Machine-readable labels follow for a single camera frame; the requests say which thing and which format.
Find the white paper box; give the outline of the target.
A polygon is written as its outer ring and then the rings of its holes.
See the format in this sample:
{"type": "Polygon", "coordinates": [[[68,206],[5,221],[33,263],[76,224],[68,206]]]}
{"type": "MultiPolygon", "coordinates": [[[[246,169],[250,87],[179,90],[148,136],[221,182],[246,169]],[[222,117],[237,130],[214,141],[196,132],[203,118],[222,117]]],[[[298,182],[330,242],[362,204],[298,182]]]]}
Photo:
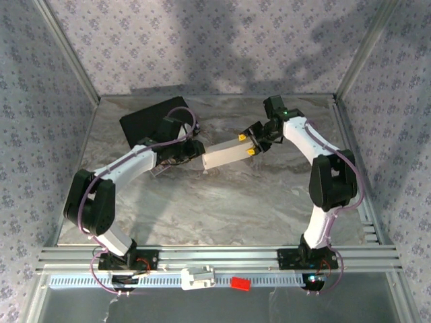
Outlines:
{"type": "Polygon", "coordinates": [[[233,139],[206,147],[205,153],[202,155],[203,167],[205,170],[209,170],[246,159],[250,157],[247,151],[253,147],[254,144],[251,139],[245,139],[244,141],[233,139]]]}

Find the black briefcase with metal fittings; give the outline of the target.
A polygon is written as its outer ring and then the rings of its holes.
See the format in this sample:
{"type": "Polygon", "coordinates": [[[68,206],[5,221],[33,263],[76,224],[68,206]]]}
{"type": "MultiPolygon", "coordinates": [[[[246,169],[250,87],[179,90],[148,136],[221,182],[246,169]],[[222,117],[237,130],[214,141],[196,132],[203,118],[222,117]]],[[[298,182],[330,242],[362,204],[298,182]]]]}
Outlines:
{"type": "Polygon", "coordinates": [[[120,118],[129,146],[133,148],[139,140],[152,134],[166,116],[190,124],[195,131],[194,135],[199,132],[199,123],[195,115],[189,111],[184,98],[177,96],[120,118]]]}

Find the red plastic block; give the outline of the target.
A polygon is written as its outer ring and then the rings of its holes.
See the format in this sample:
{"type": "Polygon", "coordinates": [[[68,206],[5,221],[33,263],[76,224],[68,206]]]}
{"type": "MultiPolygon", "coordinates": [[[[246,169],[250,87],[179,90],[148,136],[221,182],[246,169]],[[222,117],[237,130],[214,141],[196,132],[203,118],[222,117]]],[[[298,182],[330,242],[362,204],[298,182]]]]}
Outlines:
{"type": "Polygon", "coordinates": [[[240,291],[250,291],[251,280],[242,277],[232,277],[230,281],[230,287],[240,291]]]}

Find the black controller board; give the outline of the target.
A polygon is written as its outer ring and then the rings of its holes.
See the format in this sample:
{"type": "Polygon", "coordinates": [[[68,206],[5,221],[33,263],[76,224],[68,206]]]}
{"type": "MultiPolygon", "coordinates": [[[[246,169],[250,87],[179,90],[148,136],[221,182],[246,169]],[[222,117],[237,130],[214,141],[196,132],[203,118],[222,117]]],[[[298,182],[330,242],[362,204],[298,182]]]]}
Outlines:
{"type": "Polygon", "coordinates": [[[138,286],[139,279],[132,275],[113,275],[111,285],[117,293],[130,293],[138,286]]]}
{"type": "Polygon", "coordinates": [[[307,273],[302,275],[304,286],[302,287],[305,291],[320,291],[327,280],[327,276],[323,273],[307,273]]]}

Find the aluminium back rail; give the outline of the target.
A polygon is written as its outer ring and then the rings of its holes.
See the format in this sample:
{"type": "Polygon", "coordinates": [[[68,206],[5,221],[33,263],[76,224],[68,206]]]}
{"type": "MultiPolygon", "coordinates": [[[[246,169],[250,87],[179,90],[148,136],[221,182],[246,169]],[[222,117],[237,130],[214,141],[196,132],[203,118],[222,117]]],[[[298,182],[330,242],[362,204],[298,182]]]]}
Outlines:
{"type": "MultiPolygon", "coordinates": [[[[182,96],[183,98],[192,98],[192,99],[212,99],[212,98],[220,98],[220,99],[228,99],[228,98],[259,98],[259,99],[266,99],[269,96],[274,96],[274,94],[197,94],[197,95],[191,95],[191,94],[179,94],[179,96],[182,96]]],[[[280,94],[282,98],[330,98],[333,99],[335,97],[335,94],[332,93],[309,93],[309,94],[280,94]]],[[[167,94],[167,95],[139,95],[139,94],[131,94],[131,95],[103,95],[100,99],[155,99],[155,100],[165,100],[169,98],[176,97],[175,94],[167,94]]]]}

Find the aluminium side rail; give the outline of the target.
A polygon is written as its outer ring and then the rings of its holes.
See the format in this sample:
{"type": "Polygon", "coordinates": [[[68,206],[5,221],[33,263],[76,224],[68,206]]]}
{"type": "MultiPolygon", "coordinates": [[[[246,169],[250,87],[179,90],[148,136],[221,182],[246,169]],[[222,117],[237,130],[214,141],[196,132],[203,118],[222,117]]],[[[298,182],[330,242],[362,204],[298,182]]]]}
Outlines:
{"type": "MultiPolygon", "coordinates": [[[[97,113],[98,108],[100,106],[100,102],[101,102],[101,99],[99,99],[96,102],[96,104],[94,106],[94,109],[92,111],[92,115],[90,117],[90,120],[89,120],[89,123],[88,123],[88,127],[86,128],[86,133],[85,133],[85,136],[84,136],[84,141],[83,141],[83,143],[81,145],[81,148],[79,150],[79,155],[78,155],[77,163],[74,166],[74,169],[72,171],[72,176],[74,176],[75,173],[80,169],[82,160],[84,158],[84,153],[85,153],[85,150],[86,150],[86,147],[87,147],[87,144],[88,144],[88,139],[90,137],[90,133],[91,133],[91,130],[92,130],[92,127],[93,127],[93,124],[94,124],[96,113],[97,113]]],[[[59,236],[61,234],[63,222],[65,220],[64,215],[63,215],[64,207],[65,207],[65,204],[63,204],[63,206],[61,207],[59,219],[58,219],[58,222],[57,222],[56,227],[55,227],[55,232],[52,234],[52,236],[51,236],[51,238],[49,240],[49,243],[46,246],[50,246],[50,247],[57,247],[58,246],[59,236]]]]}
{"type": "Polygon", "coordinates": [[[368,187],[368,179],[364,162],[357,146],[356,138],[353,130],[351,130],[350,121],[343,102],[336,103],[333,98],[331,107],[333,120],[339,129],[344,146],[350,149],[355,155],[356,169],[359,172],[360,179],[358,180],[358,195],[356,201],[362,198],[360,205],[356,208],[364,231],[364,243],[370,245],[393,245],[388,233],[385,232],[380,218],[375,211],[373,201],[371,199],[370,189],[368,187]]]}

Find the aluminium mounting rail beam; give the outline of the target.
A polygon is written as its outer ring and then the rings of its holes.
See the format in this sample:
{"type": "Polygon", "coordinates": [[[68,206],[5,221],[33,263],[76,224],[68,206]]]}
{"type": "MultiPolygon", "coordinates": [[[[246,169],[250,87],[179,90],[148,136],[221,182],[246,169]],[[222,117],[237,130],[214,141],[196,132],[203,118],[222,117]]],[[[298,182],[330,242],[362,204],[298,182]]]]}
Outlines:
{"type": "MultiPolygon", "coordinates": [[[[142,246],[140,250],[159,250],[156,273],[178,273],[184,268],[210,265],[217,273],[309,272],[316,270],[281,270],[277,250],[294,246],[142,246]]],[[[338,269],[334,273],[391,272],[402,269],[397,250],[392,245],[336,246],[338,269]]]]}

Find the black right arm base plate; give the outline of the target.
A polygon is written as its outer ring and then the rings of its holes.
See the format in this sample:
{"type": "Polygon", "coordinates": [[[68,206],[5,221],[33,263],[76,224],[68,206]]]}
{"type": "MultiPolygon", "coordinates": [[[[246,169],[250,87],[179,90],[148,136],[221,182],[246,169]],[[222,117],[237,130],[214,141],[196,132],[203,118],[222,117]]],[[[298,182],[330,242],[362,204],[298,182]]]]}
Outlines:
{"type": "Polygon", "coordinates": [[[336,254],[328,248],[306,250],[304,248],[277,250],[277,261],[281,270],[338,269],[336,254]]]}

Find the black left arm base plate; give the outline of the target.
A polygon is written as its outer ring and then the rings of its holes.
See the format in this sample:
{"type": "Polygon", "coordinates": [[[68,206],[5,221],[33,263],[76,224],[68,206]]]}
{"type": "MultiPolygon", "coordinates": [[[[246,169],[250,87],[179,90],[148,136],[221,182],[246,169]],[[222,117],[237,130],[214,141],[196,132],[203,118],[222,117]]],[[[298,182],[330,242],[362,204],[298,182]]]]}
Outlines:
{"type": "Polygon", "coordinates": [[[129,251],[124,256],[107,252],[100,256],[98,269],[101,271],[150,271],[158,267],[159,250],[129,251]]]}

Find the aluminium frame post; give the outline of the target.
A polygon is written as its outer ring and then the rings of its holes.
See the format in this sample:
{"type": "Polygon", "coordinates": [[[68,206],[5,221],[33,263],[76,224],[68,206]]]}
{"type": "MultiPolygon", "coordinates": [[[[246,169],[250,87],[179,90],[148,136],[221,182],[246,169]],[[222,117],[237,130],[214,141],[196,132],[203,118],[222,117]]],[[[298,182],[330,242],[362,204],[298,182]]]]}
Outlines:
{"type": "Polygon", "coordinates": [[[334,94],[336,103],[344,100],[347,96],[400,2],[401,0],[380,0],[380,5],[370,22],[358,50],[334,94]]]}
{"type": "Polygon", "coordinates": [[[53,38],[63,54],[65,60],[71,67],[71,70],[77,77],[79,84],[83,88],[89,100],[93,105],[97,106],[100,102],[95,87],[86,73],[84,66],[81,64],[77,53],[74,51],[71,42],[68,40],[66,33],[61,27],[60,21],[56,18],[54,11],[47,0],[32,0],[37,10],[39,11],[42,19],[44,20],[47,28],[50,30],[53,38]]]}

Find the white plastic bracket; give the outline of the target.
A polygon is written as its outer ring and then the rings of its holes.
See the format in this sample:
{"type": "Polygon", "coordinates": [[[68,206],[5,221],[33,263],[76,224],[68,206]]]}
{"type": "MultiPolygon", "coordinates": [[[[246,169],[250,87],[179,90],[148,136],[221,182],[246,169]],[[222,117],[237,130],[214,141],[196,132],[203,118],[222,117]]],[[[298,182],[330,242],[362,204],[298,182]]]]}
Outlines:
{"type": "Polygon", "coordinates": [[[215,279],[214,267],[210,265],[184,268],[180,272],[181,288],[185,291],[212,288],[215,279]]]}

